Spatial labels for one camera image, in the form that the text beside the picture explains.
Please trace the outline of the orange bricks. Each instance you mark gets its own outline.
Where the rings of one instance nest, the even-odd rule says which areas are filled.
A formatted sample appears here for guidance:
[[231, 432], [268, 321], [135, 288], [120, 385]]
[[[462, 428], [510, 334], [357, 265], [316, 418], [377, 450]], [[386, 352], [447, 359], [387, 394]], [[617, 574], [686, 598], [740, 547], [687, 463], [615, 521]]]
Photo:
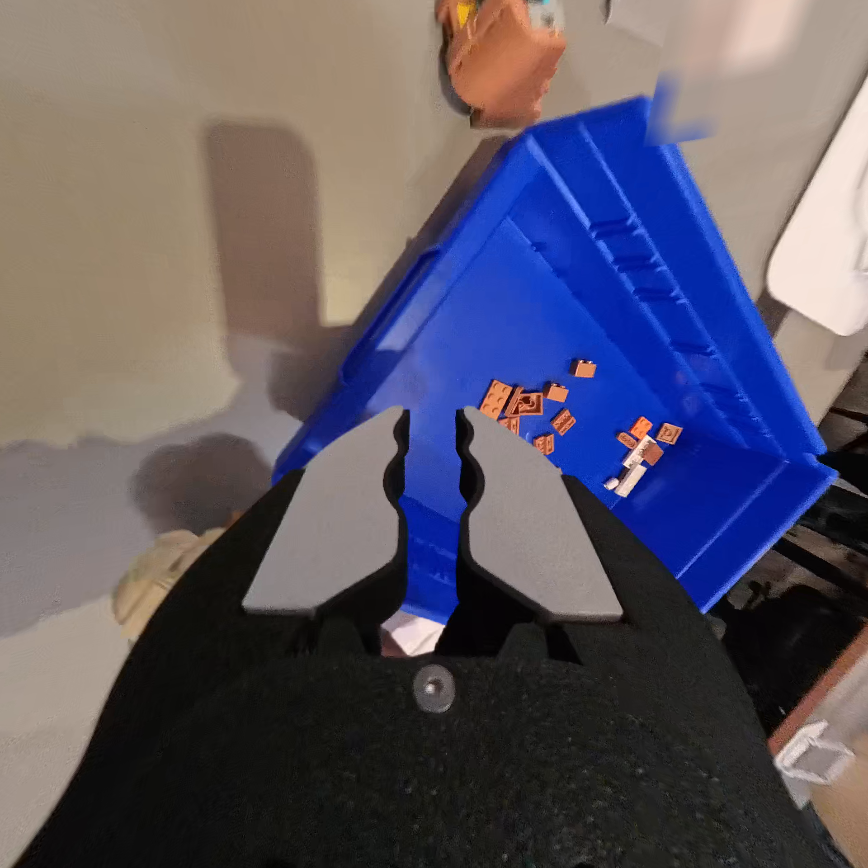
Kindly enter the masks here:
[[612, 385], [614, 368], [576, 359], [538, 385], [498, 378], [478, 409], [566, 472], [600, 464], [615, 476], [652, 468], [684, 435], [674, 418], [650, 414], [626, 387]]

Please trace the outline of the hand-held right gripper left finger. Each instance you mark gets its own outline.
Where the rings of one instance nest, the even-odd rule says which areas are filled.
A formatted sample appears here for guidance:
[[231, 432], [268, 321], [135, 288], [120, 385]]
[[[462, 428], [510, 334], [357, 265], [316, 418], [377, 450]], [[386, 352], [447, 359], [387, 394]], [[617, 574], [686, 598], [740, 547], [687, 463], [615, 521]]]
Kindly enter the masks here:
[[406, 594], [410, 413], [392, 406], [312, 458], [243, 600], [249, 613], [316, 616], [364, 583], [385, 582], [372, 619]]

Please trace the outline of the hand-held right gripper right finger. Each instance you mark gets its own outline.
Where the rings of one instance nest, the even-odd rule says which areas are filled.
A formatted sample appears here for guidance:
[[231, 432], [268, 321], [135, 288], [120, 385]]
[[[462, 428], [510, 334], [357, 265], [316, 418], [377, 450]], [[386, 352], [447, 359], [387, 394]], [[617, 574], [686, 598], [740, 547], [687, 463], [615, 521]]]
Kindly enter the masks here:
[[623, 607], [561, 471], [480, 410], [456, 417], [464, 564], [554, 623], [615, 623]]

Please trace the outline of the grey desk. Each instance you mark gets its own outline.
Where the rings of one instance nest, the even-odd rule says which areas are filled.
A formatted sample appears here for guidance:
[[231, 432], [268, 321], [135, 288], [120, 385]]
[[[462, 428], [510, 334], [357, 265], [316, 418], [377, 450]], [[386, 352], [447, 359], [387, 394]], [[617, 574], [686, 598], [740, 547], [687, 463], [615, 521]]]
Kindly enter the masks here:
[[618, 622], [516, 602], [461, 518], [444, 622], [405, 609], [408, 521], [390, 617], [383, 580], [244, 609], [279, 454], [523, 133], [443, 99], [434, 5], [2, 2], [2, 628], [106, 595], [133, 509], [241, 513], [119, 638], [74, 770], [21, 725], [2, 825], [61, 786], [16, 866], [833, 866], [704, 613], [558, 467]]

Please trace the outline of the clear acrylic frame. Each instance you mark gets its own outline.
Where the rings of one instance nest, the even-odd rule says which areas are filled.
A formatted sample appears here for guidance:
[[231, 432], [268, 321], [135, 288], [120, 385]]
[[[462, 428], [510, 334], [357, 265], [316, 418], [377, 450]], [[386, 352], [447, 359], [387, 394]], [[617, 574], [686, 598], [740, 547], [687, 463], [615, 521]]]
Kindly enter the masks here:
[[811, 801], [813, 787], [828, 787], [852, 764], [852, 749], [827, 737], [829, 722], [804, 724], [774, 757], [774, 765], [797, 809]]

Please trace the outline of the orange brick model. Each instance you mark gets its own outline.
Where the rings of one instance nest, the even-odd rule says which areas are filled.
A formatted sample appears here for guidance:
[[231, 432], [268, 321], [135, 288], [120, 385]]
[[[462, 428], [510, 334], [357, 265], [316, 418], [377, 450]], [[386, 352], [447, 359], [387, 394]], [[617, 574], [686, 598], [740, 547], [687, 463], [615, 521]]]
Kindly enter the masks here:
[[567, 47], [560, 1], [439, 1], [441, 71], [451, 102], [475, 128], [538, 122]]

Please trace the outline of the long wooden-edged table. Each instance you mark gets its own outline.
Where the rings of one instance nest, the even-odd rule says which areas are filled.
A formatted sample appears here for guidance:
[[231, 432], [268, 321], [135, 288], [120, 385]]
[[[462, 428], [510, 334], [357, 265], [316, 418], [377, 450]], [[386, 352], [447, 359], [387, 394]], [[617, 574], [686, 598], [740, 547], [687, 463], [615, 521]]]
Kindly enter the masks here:
[[806, 723], [829, 722], [827, 737], [855, 754], [828, 787], [813, 787], [810, 807], [854, 866], [867, 859], [867, 627], [817, 679], [768, 739], [773, 757]]

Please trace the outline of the blue storage bin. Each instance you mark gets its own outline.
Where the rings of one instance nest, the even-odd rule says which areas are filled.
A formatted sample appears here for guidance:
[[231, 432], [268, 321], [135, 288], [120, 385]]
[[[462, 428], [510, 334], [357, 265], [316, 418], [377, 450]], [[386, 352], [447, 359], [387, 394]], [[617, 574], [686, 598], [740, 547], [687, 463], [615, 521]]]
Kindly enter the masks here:
[[538, 385], [590, 359], [683, 425], [627, 498], [604, 490], [610, 468], [562, 471], [703, 613], [834, 478], [678, 146], [646, 138], [651, 110], [641, 95], [507, 141], [277, 458], [273, 483], [366, 418], [410, 412], [411, 613], [444, 622], [457, 603], [455, 418], [494, 378]]

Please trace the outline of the tan brick figure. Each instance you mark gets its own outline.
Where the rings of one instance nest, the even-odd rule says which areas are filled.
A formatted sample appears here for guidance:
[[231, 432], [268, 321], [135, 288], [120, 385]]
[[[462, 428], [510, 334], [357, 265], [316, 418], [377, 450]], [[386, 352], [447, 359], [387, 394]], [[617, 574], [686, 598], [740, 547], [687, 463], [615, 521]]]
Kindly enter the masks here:
[[224, 533], [211, 528], [201, 535], [186, 529], [156, 537], [127, 568], [112, 594], [114, 620], [134, 645], [169, 592], [193, 563]]

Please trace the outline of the white bar brick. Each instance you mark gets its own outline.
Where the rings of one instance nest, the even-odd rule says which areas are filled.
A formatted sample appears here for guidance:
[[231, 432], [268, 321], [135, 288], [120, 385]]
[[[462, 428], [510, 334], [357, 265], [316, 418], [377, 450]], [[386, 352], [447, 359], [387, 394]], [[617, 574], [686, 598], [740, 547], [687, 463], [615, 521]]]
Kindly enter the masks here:
[[619, 474], [604, 481], [604, 490], [621, 498], [627, 498], [634, 492], [646, 472], [655, 467], [663, 455], [664, 450], [657, 440], [649, 436], [643, 437], [627, 452]]

